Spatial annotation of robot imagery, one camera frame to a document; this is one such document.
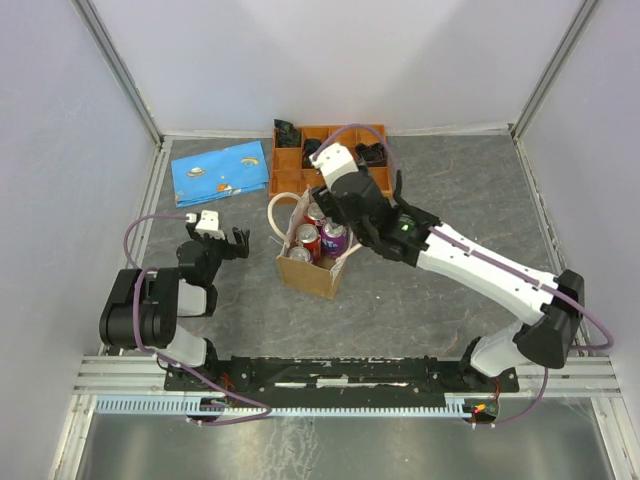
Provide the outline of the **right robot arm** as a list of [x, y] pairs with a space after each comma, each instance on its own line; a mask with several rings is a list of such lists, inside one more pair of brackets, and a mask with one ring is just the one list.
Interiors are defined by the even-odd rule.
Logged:
[[481, 247], [400, 195], [386, 198], [356, 166], [321, 173], [325, 184], [312, 189], [314, 200], [362, 246], [387, 260], [450, 278], [515, 316], [510, 326], [471, 344], [458, 368], [463, 386], [481, 391], [526, 361], [547, 369], [564, 367], [584, 316], [581, 275], [530, 269]]

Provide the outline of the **purple soda can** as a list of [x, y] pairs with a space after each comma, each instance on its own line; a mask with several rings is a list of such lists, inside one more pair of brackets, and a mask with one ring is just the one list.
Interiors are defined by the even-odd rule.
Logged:
[[327, 220], [321, 227], [320, 235], [321, 251], [324, 256], [337, 259], [346, 252], [349, 233], [345, 226]]

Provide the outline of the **burlap canvas tote bag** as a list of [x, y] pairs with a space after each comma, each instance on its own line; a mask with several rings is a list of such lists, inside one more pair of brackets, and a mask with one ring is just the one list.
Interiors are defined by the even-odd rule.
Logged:
[[[288, 201], [294, 204], [287, 227], [282, 231], [273, 216], [274, 206], [278, 202]], [[295, 239], [296, 229], [303, 224], [304, 213], [310, 205], [310, 192], [306, 190], [298, 195], [291, 192], [284, 192], [275, 195], [267, 207], [267, 218], [273, 233], [281, 243], [281, 250], [276, 257], [283, 283], [291, 288], [333, 299], [340, 285], [347, 259], [355, 253], [361, 245], [357, 242], [352, 233], [348, 234], [347, 250], [336, 259], [328, 258], [324, 255], [312, 263], [296, 260], [289, 257], [290, 252], [298, 247]]]

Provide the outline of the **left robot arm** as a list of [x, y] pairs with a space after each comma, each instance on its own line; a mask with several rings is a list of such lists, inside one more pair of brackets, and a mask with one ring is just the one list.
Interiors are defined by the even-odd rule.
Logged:
[[212, 342], [178, 325], [180, 318], [213, 315], [218, 291], [215, 276], [225, 261], [249, 256], [248, 230], [232, 229], [233, 241], [222, 231], [187, 226], [190, 239], [176, 249], [178, 264], [143, 275], [139, 268], [118, 272], [99, 321], [101, 341], [114, 348], [143, 346], [167, 361], [187, 367], [187, 379], [209, 390], [221, 378]]

